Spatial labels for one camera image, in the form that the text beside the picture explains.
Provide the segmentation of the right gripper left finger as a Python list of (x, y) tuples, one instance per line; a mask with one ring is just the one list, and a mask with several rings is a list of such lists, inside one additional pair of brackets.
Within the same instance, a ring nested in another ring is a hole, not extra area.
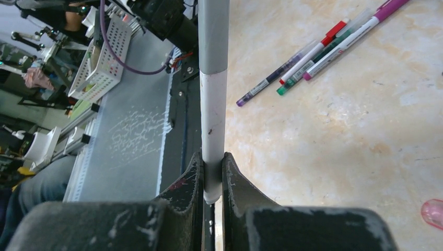
[(200, 250), (203, 174), (196, 152), (152, 200), (43, 203), (24, 217), (7, 249)]

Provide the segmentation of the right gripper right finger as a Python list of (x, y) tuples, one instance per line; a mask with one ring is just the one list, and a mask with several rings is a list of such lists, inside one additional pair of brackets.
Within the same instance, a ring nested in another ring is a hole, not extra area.
[(282, 206), (225, 153), (224, 250), (397, 250), (387, 223), (363, 208)]

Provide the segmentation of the grey white marker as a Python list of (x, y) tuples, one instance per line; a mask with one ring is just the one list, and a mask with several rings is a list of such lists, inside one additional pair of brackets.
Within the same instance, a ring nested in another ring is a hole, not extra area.
[(199, 1), (199, 68), (204, 199), (222, 194), (228, 68), (229, 1)]

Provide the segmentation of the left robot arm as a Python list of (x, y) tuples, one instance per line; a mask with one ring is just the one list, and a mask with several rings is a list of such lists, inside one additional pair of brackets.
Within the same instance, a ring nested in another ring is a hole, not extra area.
[(182, 52), (196, 52), (198, 29), (196, 6), (185, 1), (112, 1), (134, 15), (137, 22), (160, 40), (168, 40)]

